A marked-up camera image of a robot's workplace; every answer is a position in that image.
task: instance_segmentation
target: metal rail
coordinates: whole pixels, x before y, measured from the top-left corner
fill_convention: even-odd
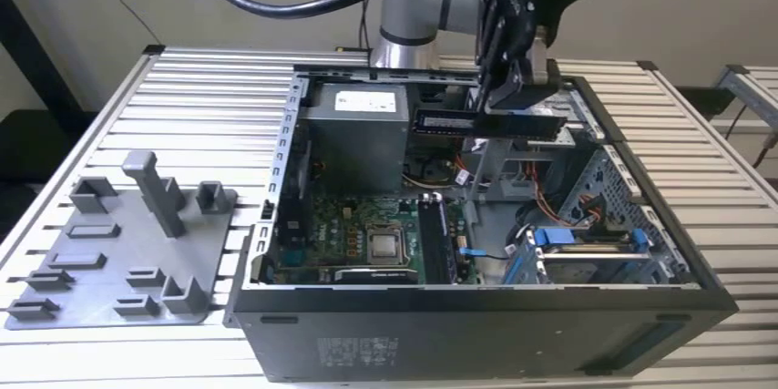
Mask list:
[[[258,218],[280,108],[296,63],[360,65],[364,59],[348,53],[184,48],[142,57],[0,245],[0,260],[6,256],[0,269],[0,309],[20,295],[25,284],[18,278],[37,267],[57,227],[73,211],[66,193],[77,177],[105,176],[120,188],[130,186],[121,161],[128,150],[149,148],[157,152],[160,176],[174,176],[182,187],[218,179],[238,191],[212,314],[196,326],[0,329],[0,383],[165,389],[268,384],[241,330],[221,326],[220,306],[236,269],[233,252]],[[778,195],[657,72],[628,62],[563,60],[559,64],[567,75],[587,77],[741,311],[633,379],[521,382],[521,386],[775,387]],[[469,70],[471,61],[444,57],[443,68]],[[0,324],[5,318],[0,312]],[[401,387],[512,387],[517,383],[421,382]]]

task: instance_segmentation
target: blue tab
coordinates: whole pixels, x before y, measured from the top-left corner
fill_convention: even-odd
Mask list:
[[[484,250],[471,250],[469,248],[459,248],[459,253],[461,255],[469,255],[472,257],[484,257],[485,256]]]
[[[537,246],[543,246],[545,243],[548,243],[548,238],[545,237],[545,230],[540,228],[539,230],[535,230],[535,244]]]
[[[551,245],[568,245],[575,243],[572,230],[567,228],[545,228],[545,238]]]
[[[648,236],[639,228],[632,230],[632,243],[635,244],[635,252],[645,252],[648,250]]]

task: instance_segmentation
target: silver metal panel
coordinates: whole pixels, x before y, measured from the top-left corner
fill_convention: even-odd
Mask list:
[[[294,63],[360,65],[365,60],[362,54],[349,53],[186,48],[168,48],[160,56],[142,58],[21,218],[20,225],[0,245],[0,259],[3,254],[11,254],[0,269],[0,308],[9,304],[24,285],[21,282],[7,282],[7,279],[26,275],[37,267],[44,257],[41,251],[50,247],[56,239],[58,231],[49,227],[61,223],[61,218],[66,219],[72,207],[65,195],[77,174],[104,175],[114,184],[121,182],[120,188],[132,184],[133,181],[122,178],[116,164],[116,155],[128,148],[152,148],[157,155],[165,152],[164,159],[160,158],[160,175],[174,176],[192,184],[204,176],[217,177],[237,190],[242,206],[225,248],[238,250],[246,235],[244,227],[254,220],[256,206],[261,204],[261,185],[266,175],[262,154],[272,149],[278,129],[276,119],[262,121],[254,113],[253,116],[240,113],[244,113],[242,110],[272,113],[277,109],[274,100],[282,99],[286,87],[272,77],[285,76]],[[667,109],[676,108],[681,117],[692,120],[679,97],[645,81],[645,78],[651,81],[656,78],[644,73],[633,62],[559,60],[559,65],[565,74],[599,76],[593,77],[595,90],[605,107],[616,106],[615,113],[627,112],[624,106],[643,108],[645,112],[639,116],[624,115],[643,118],[648,117],[649,111],[653,116],[659,112],[671,115]],[[444,56],[441,68],[471,70],[471,57]],[[154,81],[136,80],[149,70],[157,74]],[[225,82],[225,78],[236,78],[234,75],[244,78],[234,83]],[[200,82],[208,77],[213,77],[214,82]],[[266,82],[252,82],[258,77]],[[120,118],[128,104],[128,113]],[[172,113],[154,112],[154,108],[170,108],[168,111]],[[162,118],[162,114],[170,115],[170,118]],[[397,387],[580,387],[585,384],[591,387],[763,389],[778,386],[778,232],[775,222],[749,225],[753,221],[773,220],[768,216],[775,212],[771,196],[747,173],[744,164],[731,158],[732,152],[711,140],[709,133],[703,129],[628,128],[624,134],[652,178],[655,172],[661,175],[665,172],[689,175],[707,172],[737,175],[745,182],[745,187],[737,188],[717,185],[660,188],[661,195],[680,216],[692,222],[704,222],[685,223],[687,229],[704,258],[720,273],[719,279],[737,299],[741,312],[728,318],[716,331],[700,335],[656,367],[632,379],[552,383],[409,382],[397,384]],[[684,157],[671,152],[661,153],[661,150],[697,150],[705,155],[689,153]],[[719,155],[707,155],[712,154],[709,150],[717,151]],[[205,163],[201,167],[202,157],[220,163]],[[657,179],[681,184],[688,182],[685,179]],[[756,210],[761,216],[743,218],[739,211],[744,205],[751,206],[748,211]],[[713,215],[720,220],[707,219]],[[222,255],[220,274],[224,277],[216,282],[212,298],[216,305],[225,304],[236,255]],[[161,329],[0,330],[0,383],[37,382],[38,387],[88,389],[138,386],[164,389],[264,387],[262,370],[248,343],[241,339],[241,330],[224,328],[222,317],[224,311],[213,310],[198,326]],[[0,312],[0,323],[5,318],[6,313]],[[104,357],[130,357],[132,363],[104,360]],[[45,365],[30,366],[30,363]],[[84,363],[100,365],[84,366]]]

